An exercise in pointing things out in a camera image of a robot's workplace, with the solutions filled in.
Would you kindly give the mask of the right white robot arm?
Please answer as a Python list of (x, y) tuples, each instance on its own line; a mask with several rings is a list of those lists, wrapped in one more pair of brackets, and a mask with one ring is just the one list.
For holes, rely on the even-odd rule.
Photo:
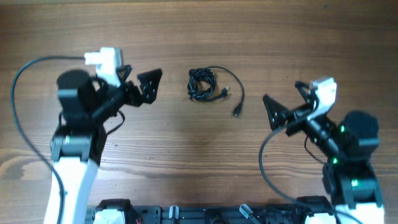
[[(381, 188), (371, 165), (371, 155), (379, 146), (377, 119), (363, 111), (351, 111), (336, 124), (327, 114), (336, 100), (333, 78), (304, 83), (297, 81), (305, 103), (292, 110), (269, 95), (263, 96), (272, 132), (259, 150), (259, 167), (267, 184), (288, 204), (266, 207), (259, 223), (384, 223)], [(292, 136), (303, 132), (306, 139), (326, 156), (322, 182), (329, 195), (292, 198), (268, 178), (263, 164), (266, 144), (281, 131)]]

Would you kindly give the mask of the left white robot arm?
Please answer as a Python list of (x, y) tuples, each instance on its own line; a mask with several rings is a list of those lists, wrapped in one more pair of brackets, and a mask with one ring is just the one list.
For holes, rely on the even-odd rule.
[(50, 142), (55, 172), (45, 223), (84, 223), (91, 188), (107, 137), (104, 123), (124, 105), (151, 104), (157, 97), (162, 70), (138, 74), (140, 85), (127, 78), (132, 68), (116, 69), (119, 85), (85, 70), (69, 70), (57, 78), (62, 111)]

